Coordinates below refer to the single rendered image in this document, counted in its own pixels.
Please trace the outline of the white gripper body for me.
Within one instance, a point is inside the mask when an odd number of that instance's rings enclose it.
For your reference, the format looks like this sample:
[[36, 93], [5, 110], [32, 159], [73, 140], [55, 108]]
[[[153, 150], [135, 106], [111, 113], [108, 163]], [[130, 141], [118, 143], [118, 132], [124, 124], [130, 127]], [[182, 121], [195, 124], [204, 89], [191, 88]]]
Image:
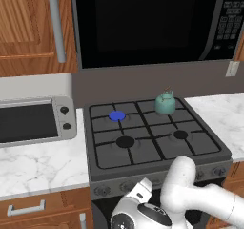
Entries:
[[145, 177], [128, 192], [127, 197], [135, 198], [138, 202], [148, 202], [152, 197], [153, 184]]

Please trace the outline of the dark grey gas stove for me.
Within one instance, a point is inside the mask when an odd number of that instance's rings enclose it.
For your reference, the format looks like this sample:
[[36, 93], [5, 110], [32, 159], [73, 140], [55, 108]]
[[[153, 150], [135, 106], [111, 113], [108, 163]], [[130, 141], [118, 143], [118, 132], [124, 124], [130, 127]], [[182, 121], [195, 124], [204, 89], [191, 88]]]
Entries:
[[[153, 100], [137, 100], [87, 105], [84, 130], [89, 183], [108, 179], [162, 179], [179, 156], [191, 158], [196, 172], [204, 178], [194, 184], [221, 186], [233, 163], [231, 151], [182, 98], [175, 100], [175, 112], [158, 114]], [[126, 117], [109, 119], [112, 111]], [[224, 167], [223, 176], [214, 174]], [[153, 186], [150, 203], [160, 204], [161, 186]]]

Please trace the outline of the blue burner flame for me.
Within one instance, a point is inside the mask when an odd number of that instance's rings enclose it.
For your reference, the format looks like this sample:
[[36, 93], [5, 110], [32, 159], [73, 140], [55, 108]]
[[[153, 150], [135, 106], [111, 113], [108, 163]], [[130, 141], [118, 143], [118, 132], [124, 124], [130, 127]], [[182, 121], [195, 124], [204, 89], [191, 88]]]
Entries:
[[109, 119], [115, 122], [117, 122], [118, 120], [123, 120], [125, 117], [126, 115], [121, 111], [112, 111], [109, 114]]

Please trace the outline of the black oven door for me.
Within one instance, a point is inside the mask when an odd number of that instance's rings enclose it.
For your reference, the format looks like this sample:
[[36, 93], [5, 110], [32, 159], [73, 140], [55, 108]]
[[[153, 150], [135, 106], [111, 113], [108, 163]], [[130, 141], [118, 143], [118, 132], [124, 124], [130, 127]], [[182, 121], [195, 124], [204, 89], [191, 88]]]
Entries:
[[[120, 190], [120, 184], [126, 181], [131, 181], [135, 184], [140, 181], [126, 179], [108, 179], [101, 182], [91, 183], [91, 208], [93, 212], [94, 229], [110, 229], [112, 211], [119, 202], [119, 200], [128, 192]], [[99, 186], [108, 186], [110, 193], [105, 197], [98, 196], [95, 189]], [[210, 218], [210, 215], [199, 210], [188, 210], [185, 214], [187, 221], [194, 229], [205, 229]]]

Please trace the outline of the teal kettle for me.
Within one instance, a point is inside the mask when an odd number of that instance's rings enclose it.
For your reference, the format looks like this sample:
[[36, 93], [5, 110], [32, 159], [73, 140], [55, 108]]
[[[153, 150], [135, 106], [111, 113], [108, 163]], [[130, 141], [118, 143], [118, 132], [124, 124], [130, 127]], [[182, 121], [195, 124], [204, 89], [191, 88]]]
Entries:
[[171, 115], [175, 111], [175, 99], [173, 90], [168, 87], [154, 101], [154, 108], [158, 114]]

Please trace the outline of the wooden base cabinet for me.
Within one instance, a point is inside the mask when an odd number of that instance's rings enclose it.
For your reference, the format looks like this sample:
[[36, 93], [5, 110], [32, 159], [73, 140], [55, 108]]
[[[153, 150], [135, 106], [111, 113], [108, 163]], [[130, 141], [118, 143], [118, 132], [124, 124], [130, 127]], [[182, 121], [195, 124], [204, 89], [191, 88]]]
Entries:
[[[244, 161], [234, 163], [223, 183], [223, 187], [244, 198]], [[229, 226], [218, 218], [210, 217], [206, 229], [226, 229]]]

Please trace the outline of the wooden drawer front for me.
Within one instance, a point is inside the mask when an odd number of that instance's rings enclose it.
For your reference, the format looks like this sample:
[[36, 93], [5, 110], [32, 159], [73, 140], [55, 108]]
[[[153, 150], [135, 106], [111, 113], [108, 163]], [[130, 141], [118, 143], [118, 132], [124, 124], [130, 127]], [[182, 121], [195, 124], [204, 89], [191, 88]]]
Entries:
[[0, 229], [93, 229], [90, 189], [0, 200]]

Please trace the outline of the silver toaster oven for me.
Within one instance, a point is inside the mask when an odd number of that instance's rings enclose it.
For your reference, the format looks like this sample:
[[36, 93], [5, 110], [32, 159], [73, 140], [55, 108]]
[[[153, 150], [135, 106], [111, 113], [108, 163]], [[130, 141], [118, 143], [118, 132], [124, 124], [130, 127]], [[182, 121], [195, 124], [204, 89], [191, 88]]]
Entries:
[[[68, 107], [66, 114], [61, 107]], [[70, 123], [69, 130], [63, 124]], [[75, 138], [76, 111], [68, 96], [0, 101], [0, 148]]]

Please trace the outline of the black microwave oven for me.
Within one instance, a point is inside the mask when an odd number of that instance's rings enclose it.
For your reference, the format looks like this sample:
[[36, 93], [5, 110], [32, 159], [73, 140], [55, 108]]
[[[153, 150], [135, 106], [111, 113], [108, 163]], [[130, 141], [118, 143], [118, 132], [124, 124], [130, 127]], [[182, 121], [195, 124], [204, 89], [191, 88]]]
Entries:
[[82, 68], [230, 60], [244, 0], [72, 0]]

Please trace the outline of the white wall outlet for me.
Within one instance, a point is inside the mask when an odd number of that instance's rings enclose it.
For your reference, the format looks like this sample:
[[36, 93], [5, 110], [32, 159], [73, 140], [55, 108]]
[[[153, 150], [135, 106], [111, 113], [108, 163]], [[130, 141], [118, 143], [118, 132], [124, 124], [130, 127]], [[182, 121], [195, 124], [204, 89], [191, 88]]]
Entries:
[[229, 66], [228, 66], [228, 69], [227, 69], [227, 72], [226, 72], [226, 76], [227, 77], [236, 76], [239, 64], [240, 64], [239, 61], [231, 61], [229, 63]]

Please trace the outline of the wooden wall cabinet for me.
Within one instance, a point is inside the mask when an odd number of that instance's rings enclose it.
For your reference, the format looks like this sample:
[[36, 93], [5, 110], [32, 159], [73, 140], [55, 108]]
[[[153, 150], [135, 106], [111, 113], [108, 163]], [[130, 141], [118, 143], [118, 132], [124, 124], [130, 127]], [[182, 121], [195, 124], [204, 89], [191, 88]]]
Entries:
[[234, 61], [244, 61], [244, 56], [242, 55], [243, 53], [244, 53], [244, 39], [242, 38], [239, 43]]

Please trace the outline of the wooden wall cabinet door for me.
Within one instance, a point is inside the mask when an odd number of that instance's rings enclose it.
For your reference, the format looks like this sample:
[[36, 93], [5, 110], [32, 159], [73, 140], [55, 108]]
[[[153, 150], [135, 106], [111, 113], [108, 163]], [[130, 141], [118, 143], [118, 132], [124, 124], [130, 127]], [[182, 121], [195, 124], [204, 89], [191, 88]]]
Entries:
[[71, 0], [58, 0], [66, 61], [58, 60], [49, 0], [0, 0], [0, 77], [78, 71]]

